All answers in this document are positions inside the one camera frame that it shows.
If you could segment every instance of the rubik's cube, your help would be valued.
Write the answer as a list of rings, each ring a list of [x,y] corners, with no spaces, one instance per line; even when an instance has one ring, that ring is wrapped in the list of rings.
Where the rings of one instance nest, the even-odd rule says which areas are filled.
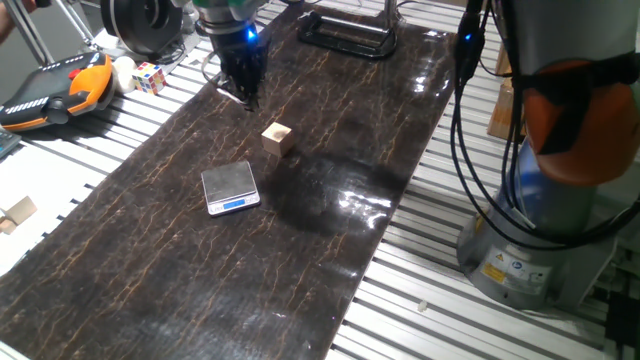
[[[142,63],[134,72],[133,80],[136,88],[149,94],[157,95],[167,85],[160,66]]]

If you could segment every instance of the table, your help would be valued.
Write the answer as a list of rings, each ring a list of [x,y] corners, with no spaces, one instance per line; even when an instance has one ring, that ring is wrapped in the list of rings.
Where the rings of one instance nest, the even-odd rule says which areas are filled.
[[[0,339],[36,359],[326,353],[448,101],[453,37],[403,24],[372,63],[299,44],[302,11],[271,25],[259,112],[205,87],[0,280]],[[282,160],[259,145],[274,120],[297,134]],[[242,159],[262,206],[211,219],[199,173]]]

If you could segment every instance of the wooden block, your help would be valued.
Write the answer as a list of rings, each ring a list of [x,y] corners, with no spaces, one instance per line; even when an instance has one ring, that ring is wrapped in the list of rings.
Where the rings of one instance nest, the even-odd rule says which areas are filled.
[[[283,157],[294,144],[293,131],[276,122],[262,133],[262,147],[273,155]]]
[[[15,229],[16,224],[13,221],[7,218],[0,218],[0,232],[11,235],[11,233],[14,232]]]
[[[511,72],[509,57],[504,50],[504,45],[500,45],[500,53],[498,54],[498,61],[496,62],[496,74],[506,74],[509,72]]]
[[[493,108],[493,114],[487,127],[487,134],[502,139],[509,137],[509,128],[511,126],[511,114],[513,112],[513,87],[511,79],[505,79],[500,86],[500,94],[498,94],[498,102]],[[521,135],[525,135],[525,128],[522,127]]]
[[[33,201],[31,201],[31,198],[25,196],[24,199],[20,200],[17,204],[13,205],[11,209],[4,213],[8,219],[13,221],[16,225],[20,225],[33,215],[36,210],[38,209]]]

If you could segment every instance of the digital scale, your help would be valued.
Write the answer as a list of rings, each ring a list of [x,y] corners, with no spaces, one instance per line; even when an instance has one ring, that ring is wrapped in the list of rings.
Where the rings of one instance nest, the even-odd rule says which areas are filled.
[[[224,165],[202,173],[207,210],[212,216],[260,204],[248,161]]]

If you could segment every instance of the orange controller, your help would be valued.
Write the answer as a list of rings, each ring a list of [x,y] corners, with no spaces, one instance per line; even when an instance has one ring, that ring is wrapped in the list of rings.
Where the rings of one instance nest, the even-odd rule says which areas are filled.
[[[18,132],[104,109],[113,98],[111,58],[100,52],[77,55],[31,73],[0,107],[0,125]]]

